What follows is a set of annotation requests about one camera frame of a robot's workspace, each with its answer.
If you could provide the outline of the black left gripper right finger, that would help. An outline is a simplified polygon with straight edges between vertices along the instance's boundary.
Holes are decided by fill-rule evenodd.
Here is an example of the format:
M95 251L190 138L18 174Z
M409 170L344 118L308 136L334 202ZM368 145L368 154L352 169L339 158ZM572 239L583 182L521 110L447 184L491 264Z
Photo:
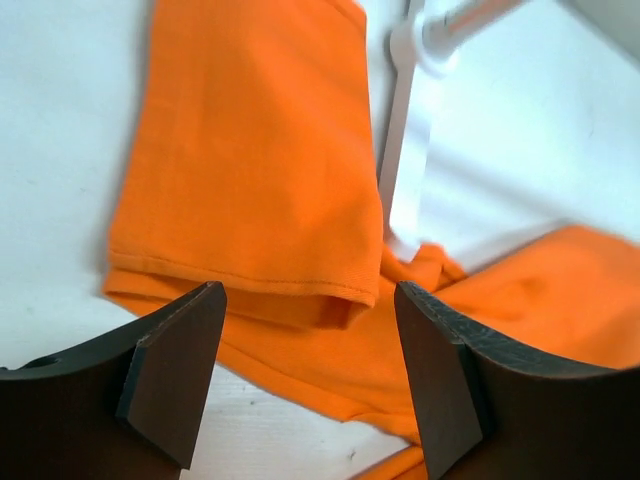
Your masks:
M635 479L639 370L541 351L411 282L394 294L432 479Z

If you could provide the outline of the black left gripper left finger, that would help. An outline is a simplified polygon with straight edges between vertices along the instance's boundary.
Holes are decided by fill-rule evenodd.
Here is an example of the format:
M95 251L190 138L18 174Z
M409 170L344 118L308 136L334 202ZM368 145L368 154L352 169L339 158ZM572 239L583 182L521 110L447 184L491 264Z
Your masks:
M5 479L176 479L191 466L227 297L157 311L1 372Z

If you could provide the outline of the orange trousers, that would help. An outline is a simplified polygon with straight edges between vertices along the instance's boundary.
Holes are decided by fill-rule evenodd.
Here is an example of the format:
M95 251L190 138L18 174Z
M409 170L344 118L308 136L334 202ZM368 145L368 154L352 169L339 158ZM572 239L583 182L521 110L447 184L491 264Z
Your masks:
M206 281L219 358L258 386L408 447L368 479L428 479L394 312L412 281L569 359L639 362L639 250L584 226L467 274L437 244L383 242L352 1L158 1L150 71L108 240L105 294L148 314Z

